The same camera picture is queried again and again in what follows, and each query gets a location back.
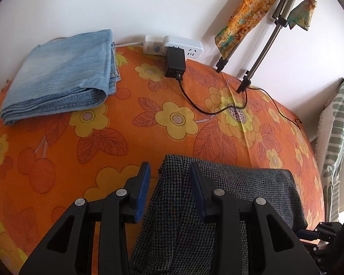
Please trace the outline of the dark grey houndstooth shorts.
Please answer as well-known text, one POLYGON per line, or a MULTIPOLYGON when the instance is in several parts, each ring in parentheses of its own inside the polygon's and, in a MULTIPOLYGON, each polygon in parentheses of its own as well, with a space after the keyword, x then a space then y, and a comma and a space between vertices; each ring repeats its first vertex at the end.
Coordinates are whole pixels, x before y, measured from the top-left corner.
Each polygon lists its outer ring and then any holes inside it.
POLYGON ((214 209, 202 220, 190 178, 197 162, 203 176, 236 199, 263 197, 293 230, 305 229, 303 204, 288 170, 243 168, 181 155, 166 155, 130 259, 131 274, 209 274, 214 249, 214 209))

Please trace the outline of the orange floral bed sheet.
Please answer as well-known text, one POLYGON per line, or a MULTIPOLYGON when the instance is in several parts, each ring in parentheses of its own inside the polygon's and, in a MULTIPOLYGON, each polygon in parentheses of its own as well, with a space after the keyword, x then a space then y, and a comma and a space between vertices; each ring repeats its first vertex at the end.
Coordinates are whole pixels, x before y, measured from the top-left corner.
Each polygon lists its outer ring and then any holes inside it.
MULTIPOLYGON (((324 220, 319 170, 296 116, 260 90, 188 61, 183 83, 164 61, 120 48, 117 92, 100 106, 12 126, 0 119, 0 261, 17 274, 39 240, 79 197, 122 187, 142 162, 152 185, 167 154, 247 168, 290 170, 309 228, 324 220)), ((0 108, 3 96, 0 96, 0 108)))

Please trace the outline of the green white striped pillow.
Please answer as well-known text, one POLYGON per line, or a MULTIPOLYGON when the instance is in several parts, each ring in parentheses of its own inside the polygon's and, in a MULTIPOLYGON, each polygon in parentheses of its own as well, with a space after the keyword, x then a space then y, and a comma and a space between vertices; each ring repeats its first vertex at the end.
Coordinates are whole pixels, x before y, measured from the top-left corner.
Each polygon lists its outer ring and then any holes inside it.
POLYGON ((325 221, 336 222, 340 207, 339 173, 344 160, 344 80, 320 114, 315 159, 321 178, 325 221))

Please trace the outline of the folded light blue jeans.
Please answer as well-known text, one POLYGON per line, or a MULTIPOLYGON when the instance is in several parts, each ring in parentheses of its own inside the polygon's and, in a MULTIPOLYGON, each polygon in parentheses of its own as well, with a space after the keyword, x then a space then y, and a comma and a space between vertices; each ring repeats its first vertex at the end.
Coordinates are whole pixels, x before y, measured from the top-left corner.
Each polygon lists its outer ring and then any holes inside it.
POLYGON ((38 45, 13 78, 2 102, 4 125, 86 110, 117 92, 120 73, 110 29, 38 45))

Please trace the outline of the black power adapter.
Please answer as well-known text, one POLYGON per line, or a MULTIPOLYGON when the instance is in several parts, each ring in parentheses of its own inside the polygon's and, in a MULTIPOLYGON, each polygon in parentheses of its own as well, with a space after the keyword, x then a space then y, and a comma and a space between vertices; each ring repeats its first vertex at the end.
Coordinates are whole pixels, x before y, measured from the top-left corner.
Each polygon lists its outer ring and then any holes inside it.
POLYGON ((182 81, 185 71, 186 59, 184 50, 177 47, 168 47, 164 61, 164 76, 182 81))

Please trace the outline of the white power strip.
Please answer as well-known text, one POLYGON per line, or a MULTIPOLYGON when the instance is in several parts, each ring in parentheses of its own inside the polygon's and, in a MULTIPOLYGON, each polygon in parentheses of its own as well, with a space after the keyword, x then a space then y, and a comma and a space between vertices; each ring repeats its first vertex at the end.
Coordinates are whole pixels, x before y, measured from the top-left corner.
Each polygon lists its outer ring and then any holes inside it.
POLYGON ((164 56, 169 47, 184 50, 186 58, 197 59, 203 52, 203 44, 199 41, 176 36, 151 36, 146 35, 143 41, 143 53, 145 55, 164 56))

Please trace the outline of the orange floral scarf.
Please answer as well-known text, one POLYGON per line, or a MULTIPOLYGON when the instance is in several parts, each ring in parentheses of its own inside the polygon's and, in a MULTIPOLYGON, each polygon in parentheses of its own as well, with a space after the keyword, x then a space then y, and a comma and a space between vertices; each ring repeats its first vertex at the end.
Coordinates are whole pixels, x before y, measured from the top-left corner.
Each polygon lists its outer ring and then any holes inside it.
MULTIPOLYGON (((223 59, 264 18, 276 0, 243 0, 231 15, 227 25, 215 36, 214 41, 223 59)), ((308 30, 316 0, 303 0, 290 12, 287 21, 290 29, 299 26, 308 30)))

